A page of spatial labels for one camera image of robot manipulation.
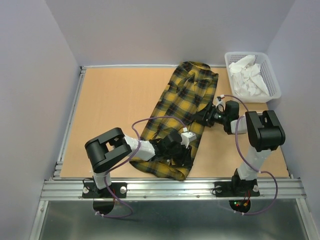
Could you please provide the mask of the yellow plaid long sleeve shirt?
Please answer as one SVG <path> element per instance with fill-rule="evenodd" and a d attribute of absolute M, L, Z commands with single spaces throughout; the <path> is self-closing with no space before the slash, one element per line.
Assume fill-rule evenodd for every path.
<path fill-rule="evenodd" d="M 172 132 L 182 133 L 186 125 L 196 139 L 187 154 L 149 161 L 135 157 L 130 161 L 134 168 L 158 178 L 184 181 L 188 177 L 205 130 L 193 116 L 213 102 L 218 79 L 219 75 L 202 62 L 185 61 L 177 66 L 140 137 L 145 141 L 163 139 Z"/>

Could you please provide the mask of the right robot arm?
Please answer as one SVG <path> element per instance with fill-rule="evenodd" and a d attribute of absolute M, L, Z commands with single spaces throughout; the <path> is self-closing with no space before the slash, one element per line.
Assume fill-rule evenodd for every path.
<path fill-rule="evenodd" d="M 193 119 L 206 127 L 223 125 L 229 135 L 247 134 L 250 143 L 247 156 L 230 181 L 216 181 L 213 194 L 217 197 L 258 197 L 258 173 L 268 156 L 286 140 L 284 129 L 273 110 L 262 113 L 247 111 L 239 115 L 240 105 L 228 100 L 224 106 L 209 103 Z"/>

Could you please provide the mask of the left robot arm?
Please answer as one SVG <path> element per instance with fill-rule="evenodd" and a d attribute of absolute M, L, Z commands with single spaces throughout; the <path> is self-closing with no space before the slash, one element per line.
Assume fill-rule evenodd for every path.
<path fill-rule="evenodd" d="M 85 150 L 93 170 L 94 186 L 84 187 L 98 197 L 109 198 L 112 186 L 110 171 L 123 158 L 128 158 L 140 171 L 158 178 L 183 180 L 183 171 L 193 166 L 191 143 L 196 134 L 183 128 L 179 133 L 172 130 L 164 138 L 142 140 L 123 133 L 121 128 L 113 128 L 85 144 Z"/>

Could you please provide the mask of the white shirt in basket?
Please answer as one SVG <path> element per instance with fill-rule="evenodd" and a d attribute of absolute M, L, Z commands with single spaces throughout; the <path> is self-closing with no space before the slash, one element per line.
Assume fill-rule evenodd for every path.
<path fill-rule="evenodd" d="M 261 76 L 261 65 L 254 55 L 247 55 L 228 67 L 233 89 L 241 97 L 267 97 L 269 90 Z"/>

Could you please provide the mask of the white plastic laundry basket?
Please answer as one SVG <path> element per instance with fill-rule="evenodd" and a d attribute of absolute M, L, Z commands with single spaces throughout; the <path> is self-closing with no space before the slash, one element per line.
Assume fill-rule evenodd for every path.
<path fill-rule="evenodd" d="M 267 103 L 282 95 L 269 57 L 262 52 L 224 55 L 232 95 L 245 103 Z"/>

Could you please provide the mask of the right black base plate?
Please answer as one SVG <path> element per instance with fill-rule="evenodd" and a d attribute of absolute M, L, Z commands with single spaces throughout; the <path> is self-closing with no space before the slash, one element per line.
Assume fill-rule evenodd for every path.
<path fill-rule="evenodd" d="M 215 195 L 218 198 L 259 197 L 260 191 L 256 180 L 241 180 L 239 183 L 231 181 L 216 181 L 214 184 Z"/>

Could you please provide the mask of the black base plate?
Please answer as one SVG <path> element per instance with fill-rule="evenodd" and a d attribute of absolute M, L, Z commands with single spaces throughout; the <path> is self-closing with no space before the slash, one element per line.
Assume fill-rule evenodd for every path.
<path fill-rule="evenodd" d="M 216 181 L 214 184 L 215 195 L 218 198 L 259 197 L 260 191 L 256 180 L 241 180 L 239 183 L 231 181 Z"/>
<path fill-rule="evenodd" d="M 109 188 L 118 198 L 123 199 L 127 197 L 126 182 L 113 182 Z M 113 195 L 107 188 L 98 189 L 94 182 L 85 182 L 81 197 L 83 199 L 111 199 Z"/>

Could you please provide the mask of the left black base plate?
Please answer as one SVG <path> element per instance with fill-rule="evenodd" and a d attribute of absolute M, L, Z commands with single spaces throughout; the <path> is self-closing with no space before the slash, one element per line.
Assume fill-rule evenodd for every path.
<path fill-rule="evenodd" d="M 123 199 L 127 197 L 126 182 L 113 182 L 109 188 L 118 198 Z M 113 195 L 107 188 L 98 189 L 94 182 L 85 182 L 81 197 L 83 199 L 111 199 Z"/>

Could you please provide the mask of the aluminium mounting rail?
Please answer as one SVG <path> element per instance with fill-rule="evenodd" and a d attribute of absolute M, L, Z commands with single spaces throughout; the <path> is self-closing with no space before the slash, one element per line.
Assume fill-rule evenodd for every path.
<path fill-rule="evenodd" d="M 158 178 L 114 178 L 127 183 L 126 201 L 220 200 L 212 194 L 214 182 L 226 178 L 189 178 L 174 181 Z M 303 183 L 298 178 L 277 179 L 277 199 L 306 199 Z M 83 201 L 81 180 L 49 180 L 42 187 L 42 201 Z"/>

